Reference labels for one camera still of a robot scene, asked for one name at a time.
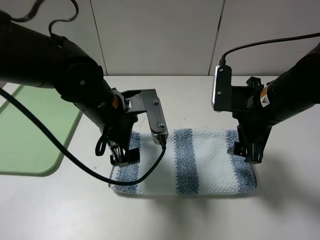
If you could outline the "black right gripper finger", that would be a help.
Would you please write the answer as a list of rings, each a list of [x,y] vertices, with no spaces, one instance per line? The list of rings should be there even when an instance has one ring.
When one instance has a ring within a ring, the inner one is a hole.
[[[258,142],[250,143],[247,147],[245,162],[250,164],[260,164],[263,159],[265,145]]]
[[[227,153],[230,155],[246,157],[247,156],[247,148],[241,144],[240,142],[235,141],[233,146],[227,150]]]

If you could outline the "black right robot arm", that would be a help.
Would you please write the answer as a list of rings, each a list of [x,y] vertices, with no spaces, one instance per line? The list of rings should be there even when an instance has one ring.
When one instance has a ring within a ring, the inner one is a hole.
[[[227,152],[258,164],[273,126],[319,104],[320,47],[267,85],[256,77],[246,83],[232,87],[231,112],[238,120],[238,141]]]

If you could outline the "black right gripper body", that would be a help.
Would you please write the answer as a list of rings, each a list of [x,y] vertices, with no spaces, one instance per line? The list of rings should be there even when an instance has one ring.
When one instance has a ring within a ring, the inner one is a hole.
[[[233,112],[232,117],[238,120],[237,132],[239,143],[247,147],[250,143],[267,144],[272,127],[261,123],[251,121],[251,114],[248,112]]]

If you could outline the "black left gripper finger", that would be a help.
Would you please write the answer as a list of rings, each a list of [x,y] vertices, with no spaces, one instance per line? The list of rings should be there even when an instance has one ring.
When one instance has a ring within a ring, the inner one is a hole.
[[[133,165],[140,162],[140,149],[134,148],[128,151],[128,164]]]
[[[114,167],[126,167],[128,163],[128,155],[126,150],[118,144],[109,147],[111,150],[110,163]]]

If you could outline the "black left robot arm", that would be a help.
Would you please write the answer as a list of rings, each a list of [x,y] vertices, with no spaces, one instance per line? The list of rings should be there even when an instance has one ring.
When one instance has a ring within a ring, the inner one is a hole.
[[[73,103],[102,133],[97,156],[109,148],[114,166],[140,161],[139,149],[130,148],[137,117],[129,115],[127,100],[104,80],[102,67],[66,37],[36,32],[1,12],[0,76],[11,83],[55,89]]]

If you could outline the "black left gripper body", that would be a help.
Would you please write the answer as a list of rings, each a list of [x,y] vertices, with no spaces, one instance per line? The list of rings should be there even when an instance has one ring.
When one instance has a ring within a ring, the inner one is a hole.
[[[101,136],[96,144],[96,152],[104,153],[107,143],[117,145],[124,153],[129,149],[132,128],[138,121],[136,114],[127,112],[107,111],[106,109],[96,110],[96,125],[101,131]]]

